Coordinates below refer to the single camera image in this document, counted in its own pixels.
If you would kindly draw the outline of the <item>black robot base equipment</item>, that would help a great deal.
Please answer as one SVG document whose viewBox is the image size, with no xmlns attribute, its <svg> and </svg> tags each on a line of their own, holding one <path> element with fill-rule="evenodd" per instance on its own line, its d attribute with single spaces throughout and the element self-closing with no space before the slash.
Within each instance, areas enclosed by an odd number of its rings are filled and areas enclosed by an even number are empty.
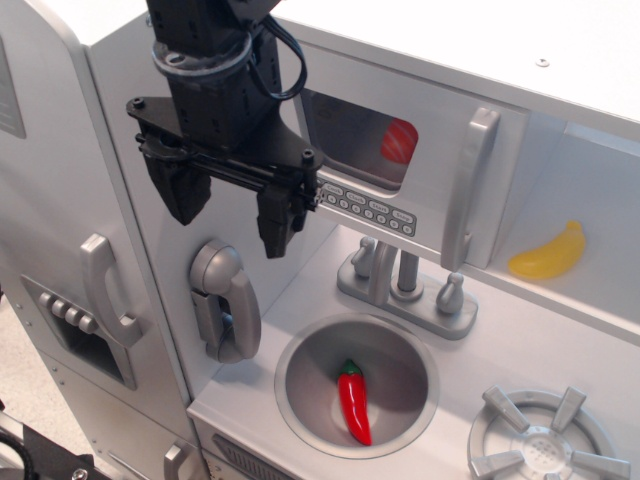
<svg viewBox="0 0 640 480">
<path fill-rule="evenodd" d="M 1 403 L 2 479 L 109 479 L 91 454 L 76 455 L 5 412 Z"/>
</svg>

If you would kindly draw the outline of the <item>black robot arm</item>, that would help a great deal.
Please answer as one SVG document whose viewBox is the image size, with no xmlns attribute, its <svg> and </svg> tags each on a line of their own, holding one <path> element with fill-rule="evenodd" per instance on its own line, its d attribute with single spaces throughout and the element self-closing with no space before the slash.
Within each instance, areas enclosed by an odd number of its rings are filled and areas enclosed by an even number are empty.
<svg viewBox="0 0 640 480">
<path fill-rule="evenodd" d="M 323 154 L 283 121 L 306 83 L 281 82 L 278 49 L 302 55 L 271 1 L 152 1 L 152 58 L 166 97 L 137 97 L 128 114 L 149 176 L 170 214 L 189 224 L 220 179 L 257 196 L 259 236 L 281 258 L 317 205 Z"/>
</svg>

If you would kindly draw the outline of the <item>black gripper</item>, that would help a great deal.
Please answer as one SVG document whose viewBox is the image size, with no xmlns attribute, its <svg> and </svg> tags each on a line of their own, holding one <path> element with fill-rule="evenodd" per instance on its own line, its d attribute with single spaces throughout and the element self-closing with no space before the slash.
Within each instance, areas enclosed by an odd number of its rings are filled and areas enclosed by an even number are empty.
<svg viewBox="0 0 640 480">
<path fill-rule="evenodd" d="M 282 102 L 306 78 L 282 91 L 276 35 L 233 35 L 210 53 L 155 41 L 153 63 L 168 97 L 127 105 L 147 171 L 171 216 L 189 225 L 218 178 L 257 193 L 258 230 L 268 259 L 286 255 L 316 206 L 321 153 L 287 127 Z"/>
</svg>

